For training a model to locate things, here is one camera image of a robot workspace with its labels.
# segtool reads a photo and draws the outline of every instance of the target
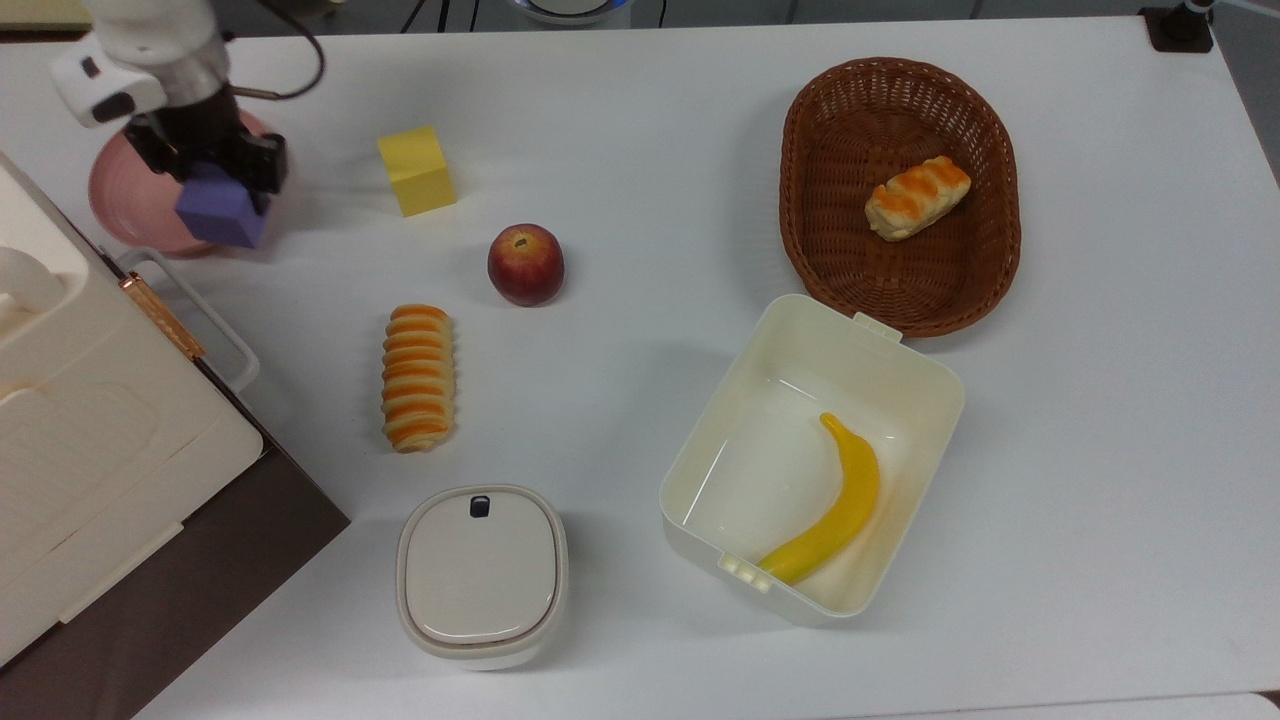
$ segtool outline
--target red apple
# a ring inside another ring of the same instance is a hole
[[[524,307],[556,297],[564,282],[564,255],[556,236],[531,223],[498,233],[489,246],[489,281],[503,297]]]

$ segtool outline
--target pastry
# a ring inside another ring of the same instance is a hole
[[[383,351],[383,434],[396,452],[430,450],[453,427],[449,316],[430,305],[401,305]]]
[[[940,155],[877,187],[867,201],[867,220],[884,240],[905,240],[955,208],[969,184],[969,176]]]

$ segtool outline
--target black cable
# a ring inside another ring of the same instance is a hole
[[[435,32],[444,32],[444,23],[447,22],[449,22],[449,0],[443,0],[443,3],[440,3],[440,22],[436,23]]]
[[[413,24],[413,18],[417,17],[417,12],[422,9],[424,4],[426,4],[426,0],[417,0],[417,4],[413,5],[413,12],[410,13],[408,19],[404,20],[404,27],[401,28],[401,35],[408,32],[408,26]],[[444,24],[444,8],[440,8],[440,24]]]
[[[275,4],[271,3],[271,0],[257,0],[257,4],[266,8],[269,13],[279,18],[284,24],[297,31],[298,35],[305,37],[307,42],[311,44],[311,47],[315,47],[316,61],[317,61],[316,74],[315,77],[311,78],[311,82],[303,85],[302,87],[294,90],[293,92],[275,92],[271,90],[255,90],[252,87],[234,87],[234,86],[232,87],[232,92],[234,92],[236,95],[242,95],[244,97],[257,97],[260,100],[292,100],[300,95],[305,95],[312,87],[319,85],[320,78],[324,77],[325,59],[324,59],[324,49],[320,47],[320,41],[316,40],[316,36],[311,35],[311,31],[307,29],[307,26],[300,23],[297,18],[294,18],[293,15],[276,8]]]

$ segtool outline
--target striped bread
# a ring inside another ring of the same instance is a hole
[[[430,305],[392,311],[383,342],[383,434],[396,452],[430,450],[453,427],[453,328]]]

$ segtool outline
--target gold latch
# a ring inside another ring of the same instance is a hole
[[[142,310],[142,314],[151,319],[151,323],[164,333],[169,342],[178,348],[187,360],[195,360],[197,357],[205,356],[205,348],[201,347],[200,342],[196,340],[191,332],[187,331],[174,316],[173,311],[160,300],[160,297],[151,290],[147,281],[142,279],[137,273],[129,273],[129,277],[120,281],[120,290],[124,295],[129,296],[129,300]]]

